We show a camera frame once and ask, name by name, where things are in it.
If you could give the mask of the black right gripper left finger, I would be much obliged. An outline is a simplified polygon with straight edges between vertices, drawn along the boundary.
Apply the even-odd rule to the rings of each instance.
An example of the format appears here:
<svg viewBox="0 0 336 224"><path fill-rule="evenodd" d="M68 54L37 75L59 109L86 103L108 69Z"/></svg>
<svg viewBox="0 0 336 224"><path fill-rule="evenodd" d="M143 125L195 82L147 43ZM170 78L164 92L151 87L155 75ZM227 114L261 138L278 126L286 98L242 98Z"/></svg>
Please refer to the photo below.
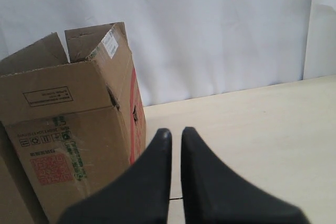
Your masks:
<svg viewBox="0 0 336 224"><path fill-rule="evenodd" d="M138 160L118 179L65 210L58 223L167 223L172 135L158 129Z"/></svg>

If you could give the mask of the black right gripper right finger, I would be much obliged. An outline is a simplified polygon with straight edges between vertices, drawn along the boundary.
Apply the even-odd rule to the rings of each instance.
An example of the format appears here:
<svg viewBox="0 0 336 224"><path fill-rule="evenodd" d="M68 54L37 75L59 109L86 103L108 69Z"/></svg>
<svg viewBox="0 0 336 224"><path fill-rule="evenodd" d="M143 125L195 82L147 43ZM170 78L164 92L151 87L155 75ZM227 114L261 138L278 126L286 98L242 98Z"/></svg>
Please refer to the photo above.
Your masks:
<svg viewBox="0 0 336 224"><path fill-rule="evenodd" d="M182 132L181 184L186 223L309 223L300 208L230 169L193 127Z"/></svg>

